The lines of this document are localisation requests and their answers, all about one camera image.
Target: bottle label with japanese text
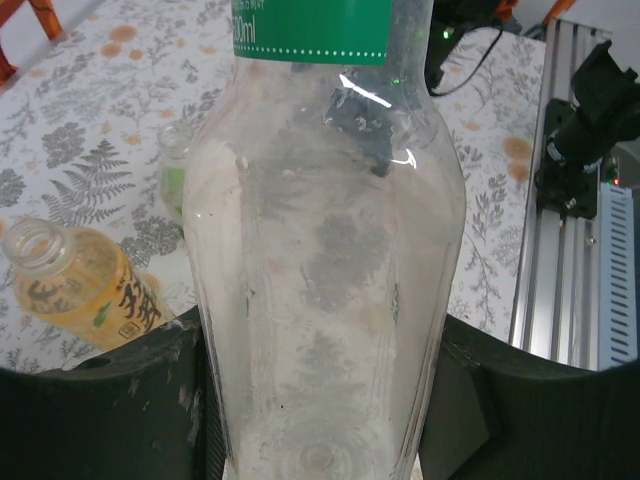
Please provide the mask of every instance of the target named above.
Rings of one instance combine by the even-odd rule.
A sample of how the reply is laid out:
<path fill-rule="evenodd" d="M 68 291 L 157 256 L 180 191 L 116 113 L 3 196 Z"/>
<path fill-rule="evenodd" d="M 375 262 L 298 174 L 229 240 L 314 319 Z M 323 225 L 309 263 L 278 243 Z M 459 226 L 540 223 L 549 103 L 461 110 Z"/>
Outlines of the bottle label with japanese text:
<path fill-rule="evenodd" d="M 75 238 L 69 267 L 44 278 L 16 276 L 15 293 L 27 311 L 104 352 L 171 320 L 157 289 L 115 243 L 89 229 Z"/>
<path fill-rule="evenodd" d="M 392 0 L 233 0 L 238 57 L 384 65 Z"/>

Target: floral tablecloth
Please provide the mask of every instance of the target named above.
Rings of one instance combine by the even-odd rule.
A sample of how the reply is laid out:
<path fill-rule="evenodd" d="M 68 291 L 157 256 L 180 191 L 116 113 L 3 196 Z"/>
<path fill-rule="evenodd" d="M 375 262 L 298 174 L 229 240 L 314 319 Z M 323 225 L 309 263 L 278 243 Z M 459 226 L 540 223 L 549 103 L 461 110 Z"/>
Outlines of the floral tablecloth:
<path fill-rule="evenodd" d="M 157 198 L 156 131 L 194 127 L 233 64 L 228 1 L 106 0 L 0 93 L 0 235 L 24 216 L 90 225 L 194 305 L 184 242 Z M 496 32 L 465 37 L 442 89 L 462 82 Z M 437 100 L 466 178 L 467 228 L 449 312 L 506 339 L 525 215 L 544 47 L 505 34 L 473 80 Z M 99 185 L 98 172 L 110 172 Z M 97 354 L 23 313 L 0 254 L 0 367 L 71 368 Z"/>

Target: wooden chair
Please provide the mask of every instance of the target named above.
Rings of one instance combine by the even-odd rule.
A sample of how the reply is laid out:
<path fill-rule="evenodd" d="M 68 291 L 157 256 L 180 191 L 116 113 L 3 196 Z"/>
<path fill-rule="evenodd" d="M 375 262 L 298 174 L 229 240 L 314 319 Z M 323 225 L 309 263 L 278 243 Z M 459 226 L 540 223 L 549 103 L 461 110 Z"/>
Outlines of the wooden chair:
<path fill-rule="evenodd" d="M 0 0 L 0 27 L 6 23 L 16 10 L 27 0 Z M 53 40 L 62 33 L 62 27 L 53 10 L 51 0 L 28 0 L 36 14 L 40 25 L 44 29 L 49 40 Z M 0 86 L 4 84 L 17 68 L 9 63 L 0 45 Z"/>

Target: metal frame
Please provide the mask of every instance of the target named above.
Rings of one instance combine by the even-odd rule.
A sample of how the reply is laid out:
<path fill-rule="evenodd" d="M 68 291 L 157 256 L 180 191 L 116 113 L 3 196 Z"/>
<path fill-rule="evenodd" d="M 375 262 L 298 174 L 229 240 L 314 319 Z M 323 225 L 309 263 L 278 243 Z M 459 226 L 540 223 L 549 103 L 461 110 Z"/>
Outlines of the metal frame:
<path fill-rule="evenodd" d="M 547 103 L 551 98 L 575 101 L 571 76 L 593 48 L 608 36 L 607 32 L 560 20 L 553 20 L 549 25 L 532 172 L 540 166 Z M 599 211 L 608 208 L 602 202 L 610 199 L 603 198 L 600 195 Z M 633 230 L 633 221 L 629 224 Z M 609 338 L 611 328 L 606 323 L 608 317 L 601 318 L 604 310 L 610 310 L 608 304 L 601 305 L 601 301 L 611 300 L 609 293 L 601 290 L 605 288 L 601 273 L 609 271 L 609 263 L 601 263 L 611 260 L 611 255 L 606 253 L 611 249 L 610 239 L 603 237 L 601 228 L 600 214 L 593 220 L 568 218 L 563 221 L 558 213 L 539 211 L 531 179 L 509 338 L 511 345 L 589 370 L 611 366 L 610 362 L 599 359 L 603 355 L 611 358 L 610 351 L 599 354 L 600 349 L 611 347 L 610 339 L 609 343 L 600 339 L 601 330 Z M 629 250 L 633 255 L 633 243 Z"/>
<path fill-rule="evenodd" d="M 635 244 L 631 191 L 603 185 L 600 231 L 600 332 L 598 369 L 638 356 Z"/>

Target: clear plastic bottle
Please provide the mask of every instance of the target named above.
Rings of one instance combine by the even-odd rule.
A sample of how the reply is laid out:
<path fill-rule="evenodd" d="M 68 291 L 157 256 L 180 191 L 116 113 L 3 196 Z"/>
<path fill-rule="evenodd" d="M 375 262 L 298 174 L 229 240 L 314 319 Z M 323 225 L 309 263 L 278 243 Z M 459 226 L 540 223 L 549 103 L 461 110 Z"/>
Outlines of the clear plastic bottle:
<path fill-rule="evenodd" d="M 158 130 L 160 145 L 160 199 L 174 222 L 182 226 L 182 197 L 187 153 L 193 138 L 189 124 L 171 122 Z"/>
<path fill-rule="evenodd" d="M 239 480 L 407 480 L 464 228 L 432 2 L 236 1 L 189 248 Z"/>
<path fill-rule="evenodd" d="M 120 247 L 97 230 L 29 218 L 7 230 L 2 251 L 15 267 L 18 303 L 102 351 L 172 318 Z"/>

